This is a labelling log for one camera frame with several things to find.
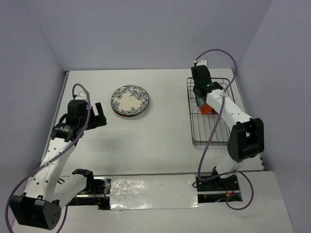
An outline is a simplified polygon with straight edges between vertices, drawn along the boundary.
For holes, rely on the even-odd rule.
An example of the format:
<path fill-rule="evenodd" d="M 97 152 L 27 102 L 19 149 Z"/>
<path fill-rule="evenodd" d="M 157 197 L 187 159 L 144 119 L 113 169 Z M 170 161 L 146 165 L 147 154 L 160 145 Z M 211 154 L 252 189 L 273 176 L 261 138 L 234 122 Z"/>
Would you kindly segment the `small blue patterned plate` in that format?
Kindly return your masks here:
<path fill-rule="evenodd" d="M 199 108 L 202 108 L 204 106 L 206 102 L 204 101 L 204 99 L 200 98 L 200 97 L 196 97 L 196 104 Z"/>

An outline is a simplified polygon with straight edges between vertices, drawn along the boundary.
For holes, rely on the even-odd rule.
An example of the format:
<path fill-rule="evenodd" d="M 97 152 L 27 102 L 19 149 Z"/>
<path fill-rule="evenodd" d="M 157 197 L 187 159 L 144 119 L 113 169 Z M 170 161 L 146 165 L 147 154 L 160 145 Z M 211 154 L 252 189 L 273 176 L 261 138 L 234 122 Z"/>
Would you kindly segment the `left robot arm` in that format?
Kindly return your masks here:
<path fill-rule="evenodd" d="M 73 153 L 83 129 L 92 130 L 107 124 L 101 104 L 98 114 L 86 100 L 71 100 L 67 113 L 51 133 L 49 148 L 41 163 L 43 167 L 28 178 L 24 192 L 11 197 L 9 206 L 20 225 L 53 230 L 60 221 L 62 209 L 79 193 L 95 189 L 93 172 L 75 169 L 68 179 L 59 182 L 63 168 Z"/>

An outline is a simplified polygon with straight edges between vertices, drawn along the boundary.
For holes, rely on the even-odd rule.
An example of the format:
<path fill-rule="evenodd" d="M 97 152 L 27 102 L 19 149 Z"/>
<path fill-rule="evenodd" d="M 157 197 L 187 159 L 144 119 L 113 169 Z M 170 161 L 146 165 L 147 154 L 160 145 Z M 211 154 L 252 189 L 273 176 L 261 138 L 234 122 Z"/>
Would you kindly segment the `white blue floral plate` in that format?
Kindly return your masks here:
<path fill-rule="evenodd" d="M 148 106 L 150 97 L 148 92 L 138 85 L 125 85 L 117 90 L 111 96 L 111 107 L 116 105 L 127 109 L 130 107 Z"/>

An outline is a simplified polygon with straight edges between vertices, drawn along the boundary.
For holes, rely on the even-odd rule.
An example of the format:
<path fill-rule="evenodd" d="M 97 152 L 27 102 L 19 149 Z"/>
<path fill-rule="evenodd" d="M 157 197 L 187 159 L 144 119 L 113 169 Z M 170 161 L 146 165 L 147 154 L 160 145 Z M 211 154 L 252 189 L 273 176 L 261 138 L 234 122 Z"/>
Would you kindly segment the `red plate with teal flower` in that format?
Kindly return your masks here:
<path fill-rule="evenodd" d="M 123 117 L 125 119 L 136 119 L 136 118 L 140 118 L 140 117 L 144 117 L 145 113 L 142 112 L 140 114 L 135 114 L 135 115 L 124 115 L 124 114 L 120 114 L 117 112 L 114 112 L 115 115 L 119 116 L 119 117 Z"/>

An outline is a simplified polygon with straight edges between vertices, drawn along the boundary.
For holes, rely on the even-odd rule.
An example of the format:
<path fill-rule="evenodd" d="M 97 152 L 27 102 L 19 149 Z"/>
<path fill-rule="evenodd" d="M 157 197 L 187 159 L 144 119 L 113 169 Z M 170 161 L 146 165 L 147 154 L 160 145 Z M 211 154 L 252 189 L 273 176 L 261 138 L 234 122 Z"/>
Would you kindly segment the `orange plate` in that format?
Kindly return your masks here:
<path fill-rule="evenodd" d="M 203 104 L 201 107 L 200 107 L 200 111 L 202 114 L 209 114 L 210 112 L 212 112 L 213 108 L 211 106 L 209 106 L 208 104 Z"/>

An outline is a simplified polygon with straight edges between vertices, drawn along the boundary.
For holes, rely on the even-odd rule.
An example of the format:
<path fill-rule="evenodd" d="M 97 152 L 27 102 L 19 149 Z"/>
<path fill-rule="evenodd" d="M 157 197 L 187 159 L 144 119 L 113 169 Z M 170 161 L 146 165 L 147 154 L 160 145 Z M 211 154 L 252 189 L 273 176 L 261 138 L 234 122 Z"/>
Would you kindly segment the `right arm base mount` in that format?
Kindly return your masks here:
<path fill-rule="evenodd" d="M 239 191 L 236 175 L 226 179 L 216 178 L 210 181 L 201 181 L 198 177 L 192 184 L 199 194 L 227 194 Z"/>

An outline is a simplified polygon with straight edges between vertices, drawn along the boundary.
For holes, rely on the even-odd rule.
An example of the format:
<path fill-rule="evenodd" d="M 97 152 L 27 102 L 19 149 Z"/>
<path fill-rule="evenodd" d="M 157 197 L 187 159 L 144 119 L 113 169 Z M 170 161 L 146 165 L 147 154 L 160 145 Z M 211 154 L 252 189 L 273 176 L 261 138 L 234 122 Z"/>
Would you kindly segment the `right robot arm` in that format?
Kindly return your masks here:
<path fill-rule="evenodd" d="M 229 177 L 232 177 L 240 169 L 241 162 L 254 158 L 264 151 L 264 124 L 260 118 L 252 118 L 240 109 L 226 94 L 227 89 L 211 80 L 210 71 L 206 65 L 193 66 L 191 74 L 194 81 L 193 92 L 197 100 L 206 103 L 218 113 L 207 146 L 209 146 L 220 120 L 223 120 L 230 129 L 227 155 L 213 168 L 212 176 L 201 177 L 202 160 L 198 167 L 200 181 L 212 180 L 212 186 L 217 190 L 222 190 L 227 186 Z"/>

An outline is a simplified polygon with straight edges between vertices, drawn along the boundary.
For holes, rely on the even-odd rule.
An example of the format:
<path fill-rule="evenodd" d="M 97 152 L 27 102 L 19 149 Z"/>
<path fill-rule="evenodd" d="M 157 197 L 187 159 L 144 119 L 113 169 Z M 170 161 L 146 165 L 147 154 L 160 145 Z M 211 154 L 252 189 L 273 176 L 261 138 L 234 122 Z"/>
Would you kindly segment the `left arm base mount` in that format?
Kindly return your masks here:
<path fill-rule="evenodd" d="M 79 192 L 69 206 L 96 206 L 99 210 L 110 210 L 110 188 L 110 178 L 95 177 L 93 187 Z"/>

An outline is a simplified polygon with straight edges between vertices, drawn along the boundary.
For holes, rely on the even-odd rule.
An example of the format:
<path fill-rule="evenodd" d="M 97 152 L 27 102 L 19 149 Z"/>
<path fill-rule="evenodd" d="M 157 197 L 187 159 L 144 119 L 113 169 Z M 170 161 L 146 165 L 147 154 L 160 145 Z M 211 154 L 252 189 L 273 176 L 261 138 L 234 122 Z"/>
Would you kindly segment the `dark teal blossom plate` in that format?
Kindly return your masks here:
<path fill-rule="evenodd" d="M 120 114 L 124 114 L 124 115 L 135 115 L 135 114 L 140 114 L 142 112 L 145 112 L 148 109 L 148 106 L 145 107 L 130 107 L 127 109 L 121 108 L 120 106 L 112 106 L 112 109 L 114 112 L 120 113 Z"/>

